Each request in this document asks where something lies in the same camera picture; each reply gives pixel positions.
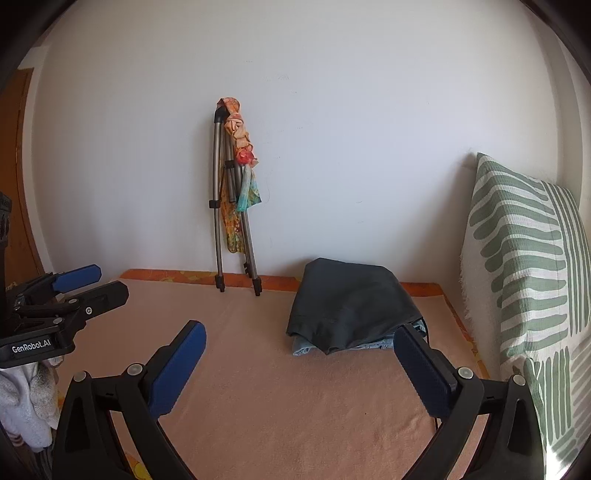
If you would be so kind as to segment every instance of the cloth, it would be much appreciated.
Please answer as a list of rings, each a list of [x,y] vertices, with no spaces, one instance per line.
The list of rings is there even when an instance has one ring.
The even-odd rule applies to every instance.
[[[372,348],[394,348],[394,335],[388,335],[381,340],[377,340],[375,342],[364,343],[363,345],[354,346],[349,350],[366,350]],[[293,344],[293,355],[294,356],[301,356],[307,353],[310,353],[312,350],[316,349],[314,345],[312,345],[308,340],[300,335],[294,335],[294,344]]]
[[[427,336],[427,326],[423,319],[417,320],[413,323],[415,329],[423,336]],[[375,342],[364,343],[363,345],[354,346],[349,350],[367,350],[367,349],[393,349],[394,348],[394,335],[388,335],[381,340]],[[308,340],[300,335],[294,335],[294,343],[292,347],[294,356],[302,356],[310,353],[316,349],[315,345],[312,345]]]
[[[300,335],[326,355],[371,343],[423,316],[392,272],[318,258],[306,265],[287,335]]]
[[[229,112],[224,128],[232,139],[233,151],[237,162],[244,167],[242,172],[242,185],[238,195],[238,201],[232,203],[229,200],[228,185],[222,181],[221,192],[221,211],[224,229],[226,231],[226,240],[228,250],[231,253],[245,253],[242,240],[242,225],[240,222],[240,212],[261,202],[258,186],[253,172],[253,168],[258,163],[254,154],[254,147],[250,141],[244,120],[240,113],[240,103],[232,97],[221,98],[217,103],[218,107],[225,106]],[[220,163],[220,178],[224,178],[224,165]]]
[[[14,445],[25,442],[34,452],[49,447],[57,429],[57,375],[63,357],[0,369],[0,423]]]
[[[591,432],[591,259],[572,194],[478,154],[462,283],[486,366],[525,377],[545,478],[562,478]]]

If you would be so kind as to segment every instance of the black clamp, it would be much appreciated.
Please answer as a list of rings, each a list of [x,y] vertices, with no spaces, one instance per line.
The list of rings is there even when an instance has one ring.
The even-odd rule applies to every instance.
[[[116,377],[77,373],[66,395],[53,450],[54,480],[133,480],[113,426],[123,414],[140,457],[154,480],[195,480],[158,418],[169,413],[205,350],[205,328],[189,321],[146,365],[132,364]]]
[[[46,274],[6,293],[0,321],[0,368],[39,362],[74,351],[74,336],[86,322],[124,305],[129,297],[120,281],[87,290],[59,303],[56,295],[100,280],[97,265]]]
[[[429,414],[443,421],[404,480],[447,478],[477,416],[484,414],[488,421],[463,478],[544,478],[540,427],[522,376],[500,382],[481,380],[466,367],[455,369],[410,325],[396,330],[394,351]]]

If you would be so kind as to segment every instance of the metal tripod leg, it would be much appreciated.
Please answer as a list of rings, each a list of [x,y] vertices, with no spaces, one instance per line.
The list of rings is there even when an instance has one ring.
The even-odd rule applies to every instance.
[[[230,137],[227,136],[226,140],[226,151],[228,152],[226,155],[226,159],[233,158],[233,148]],[[236,193],[236,200],[240,196],[240,191],[242,188],[242,166],[234,159],[234,189]],[[256,272],[256,263],[255,263],[255,254],[254,250],[252,249],[252,237],[251,237],[251,227],[248,223],[248,213],[246,211],[241,212],[241,224],[242,224],[242,238],[244,241],[244,251],[246,256],[246,263],[244,264],[244,269],[246,274],[252,278],[252,286],[255,290],[255,295],[258,297],[262,292],[262,284],[261,278],[258,276]]]
[[[216,237],[216,261],[217,261],[217,275],[215,276],[216,287],[220,291],[224,291],[226,286],[223,280],[222,270],[222,239],[220,233],[220,151],[222,147],[222,122],[223,112],[216,110],[216,115],[213,123],[213,193],[212,200],[209,201],[209,207],[213,209],[213,230]]]

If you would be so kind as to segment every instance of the pillow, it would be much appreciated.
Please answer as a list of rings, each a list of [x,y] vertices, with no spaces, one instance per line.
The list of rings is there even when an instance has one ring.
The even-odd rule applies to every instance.
[[[591,259],[571,193],[478,154],[462,285],[487,368],[527,380],[560,478],[591,431]]]

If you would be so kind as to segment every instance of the mattress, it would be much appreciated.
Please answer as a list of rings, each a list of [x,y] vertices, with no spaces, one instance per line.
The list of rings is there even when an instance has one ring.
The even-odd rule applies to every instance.
[[[199,320],[206,351],[160,423],[200,480],[397,479],[432,438],[433,419],[392,351],[292,356],[285,327],[297,281],[266,277],[255,297],[249,288],[220,293],[198,284],[209,283],[207,275],[134,276],[152,278],[154,271],[124,275],[127,304],[78,333],[76,350],[59,368],[59,387],[65,393],[82,369],[102,377],[145,363],[187,320]],[[226,283],[248,284],[238,275]],[[403,285],[424,315],[432,347],[454,366],[486,376],[441,289]],[[147,478],[121,414],[113,416],[136,476]],[[478,419],[450,478],[462,477],[484,422]]]

